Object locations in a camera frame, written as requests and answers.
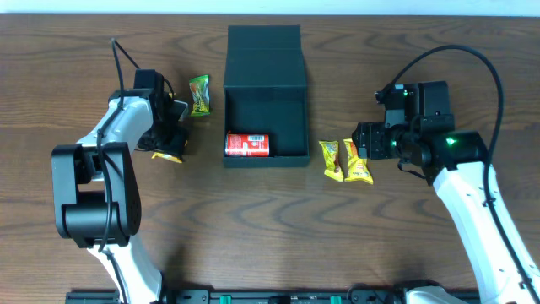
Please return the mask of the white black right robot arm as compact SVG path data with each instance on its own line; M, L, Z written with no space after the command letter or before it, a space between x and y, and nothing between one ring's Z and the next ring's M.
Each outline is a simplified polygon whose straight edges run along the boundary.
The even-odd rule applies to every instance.
M389 84L375 98L385 118L359 123L352 134L359 156L420 168L458 230L482 303L537 303L539 269L505 207L482 137L455 127L447 83Z

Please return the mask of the yellow Lemond biscuit packet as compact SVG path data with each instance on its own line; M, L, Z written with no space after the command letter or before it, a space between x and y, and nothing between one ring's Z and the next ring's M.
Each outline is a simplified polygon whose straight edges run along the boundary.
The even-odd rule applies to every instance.
M164 154L164 153L160 153L160 152L154 152L151 158L152 159L160 158L160 159L163 159L163 160L168 160L168 161L179 163L179 164L183 163L183 160L180 157L177 157L177 156L174 156L174 155L168 155L168 154Z

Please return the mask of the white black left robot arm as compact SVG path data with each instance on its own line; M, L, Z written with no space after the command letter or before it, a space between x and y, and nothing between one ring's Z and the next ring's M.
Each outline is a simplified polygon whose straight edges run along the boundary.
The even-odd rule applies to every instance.
M138 236L142 203L132 153L181 158L188 132L180 121L187 108L162 74L139 68L133 87L110 96L91 132L51 152L57 231L102 263L119 290L118 303L172 299Z

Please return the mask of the red drink can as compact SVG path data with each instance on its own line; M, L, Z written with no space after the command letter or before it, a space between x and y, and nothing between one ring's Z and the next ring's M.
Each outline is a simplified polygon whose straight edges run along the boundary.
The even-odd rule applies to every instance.
M270 155L269 136L230 133L226 136L224 151L230 157L268 157Z

